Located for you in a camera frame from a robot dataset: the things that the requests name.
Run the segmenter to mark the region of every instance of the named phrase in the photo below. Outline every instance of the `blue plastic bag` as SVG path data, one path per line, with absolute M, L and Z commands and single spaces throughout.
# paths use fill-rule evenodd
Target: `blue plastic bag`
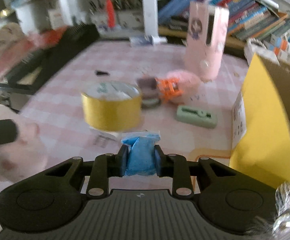
M 150 176 L 155 174 L 154 145 L 160 140 L 159 133 L 135 132 L 124 134 L 122 137 L 124 137 L 122 143 L 129 146 L 125 175 Z

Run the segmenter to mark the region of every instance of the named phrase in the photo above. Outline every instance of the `row of books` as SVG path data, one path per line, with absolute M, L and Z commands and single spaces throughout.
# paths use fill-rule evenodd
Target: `row of books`
M 158 12 L 159 24 L 171 30 L 187 31 L 190 1 L 227 7 L 228 35 L 241 41 L 256 38 L 270 42 L 274 35 L 290 43 L 290 15 L 278 16 L 255 0 L 170 0 Z

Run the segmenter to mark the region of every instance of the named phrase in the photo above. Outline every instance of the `white post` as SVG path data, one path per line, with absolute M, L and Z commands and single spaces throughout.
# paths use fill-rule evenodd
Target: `white post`
M 145 35 L 158 38 L 157 0 L 143 0 Z

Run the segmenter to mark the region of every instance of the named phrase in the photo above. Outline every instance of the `white sticker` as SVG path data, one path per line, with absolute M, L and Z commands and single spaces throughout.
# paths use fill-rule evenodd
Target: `white sticker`
M 246 113 L 241 92 L 238 94 L 236 102 L 232 107 L 232 131 L 232 148 L 234 149 L 247 131 Z

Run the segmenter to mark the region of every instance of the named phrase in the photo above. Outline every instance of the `pink round object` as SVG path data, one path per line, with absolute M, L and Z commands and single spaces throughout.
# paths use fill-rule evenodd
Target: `pink round object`
M 177 78 L 179 79 L 178 87 L 184 93 L 181 97 L 174 98 L 172 102 L 180 103 L 184 97 L 191 97 L 196 95 L 198 87 L 200 86 L 200 78 L 192 72 L 186 70 L 174 70 L 167 73 L 167 79 Z

